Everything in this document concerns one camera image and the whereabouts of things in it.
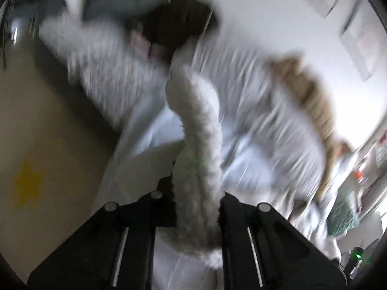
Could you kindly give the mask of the white fleece jacket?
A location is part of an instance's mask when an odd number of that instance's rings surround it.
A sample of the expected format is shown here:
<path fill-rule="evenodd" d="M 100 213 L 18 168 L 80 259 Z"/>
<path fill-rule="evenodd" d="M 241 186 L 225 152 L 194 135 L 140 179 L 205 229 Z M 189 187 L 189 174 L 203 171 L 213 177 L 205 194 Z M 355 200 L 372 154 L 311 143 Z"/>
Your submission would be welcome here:
<path fill-rule="evenodd" d="M 218 268 L 224 193 L 222 128 L 213 85 L 189 66 L 169 68 L 148 58 L 111 22 L 81 24 L 63 14 L 49 16 L 39 26 L 39 38 L 115 131 L 136 129 L 131 137 L 135 151 L 151 141 L 162 123 L 179 123 L 182 150 L 172 169 L 177 227 L 163 235 L 178 252 Z"/>

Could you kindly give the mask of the green coral pattern cushion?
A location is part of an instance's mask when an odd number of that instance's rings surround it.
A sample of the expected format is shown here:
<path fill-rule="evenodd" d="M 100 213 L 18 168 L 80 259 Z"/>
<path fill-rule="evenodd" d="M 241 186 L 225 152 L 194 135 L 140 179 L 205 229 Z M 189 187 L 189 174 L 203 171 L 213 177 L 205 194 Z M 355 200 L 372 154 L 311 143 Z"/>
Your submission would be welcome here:
<path fill-rule="evenodd" d="M 328 235 L 341 236 L 358 226 L 359 217 L 355 192 L 339 192 L 327 217 Z"/>

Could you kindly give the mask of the light blue checked duvet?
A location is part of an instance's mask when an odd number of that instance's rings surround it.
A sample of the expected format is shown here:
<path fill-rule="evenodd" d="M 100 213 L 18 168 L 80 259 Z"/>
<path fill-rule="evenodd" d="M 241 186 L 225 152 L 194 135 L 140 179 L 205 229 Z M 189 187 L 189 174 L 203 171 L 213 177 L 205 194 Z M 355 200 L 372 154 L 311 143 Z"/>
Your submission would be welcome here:
<path fill-rule="evenodd" d="M 188 179 L 188 170 L 200 160 L 183 148 L 189 124 L 198 121 L 188 114 L 193 91 L 216 109 L 199 130 L 222 131 L 221 139 L 207 142 L 216 152 L 222 184 L 211 189 L 211 198 L 229 192 L 245 203 L 268 201 L 328 259 L 340 259 L 313 199 L 325 169 L 322 140 L 263 55 L 210 35 L 178 49 L 171 67 L 172 75 L 138 98 L 95 201 L 96 207 L 108 200 L 134 202 L 173 174 L 178 205 L 189 203 L 191 209 L 179 218 L 181 235 L 162 228 L 156 233 L 152 288 L 220 288 L 222 255 L 202 247 L 207 228 L 199 219 L 207 213 L 203 196 Z"/>

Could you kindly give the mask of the tan knitted blanket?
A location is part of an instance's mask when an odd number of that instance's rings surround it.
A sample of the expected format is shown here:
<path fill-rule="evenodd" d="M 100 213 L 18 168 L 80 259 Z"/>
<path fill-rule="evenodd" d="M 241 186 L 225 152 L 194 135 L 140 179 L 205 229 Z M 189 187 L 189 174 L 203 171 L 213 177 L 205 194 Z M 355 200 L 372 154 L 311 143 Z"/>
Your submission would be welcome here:
<path fill-rule="evenodd" d="M 272 73 L 287 86 L 302 109 L 308 114 L 315 131 L 324 144 L 325 171 L 315 195 L 321 201 L 333 187 L 333 167 L 338 162 L 344 145 L 335 132 L 331 99 L 312 72 L 301 65 L 299 57 L 290 56 L 282 60 L 270 60 L 268 65 Z"/>

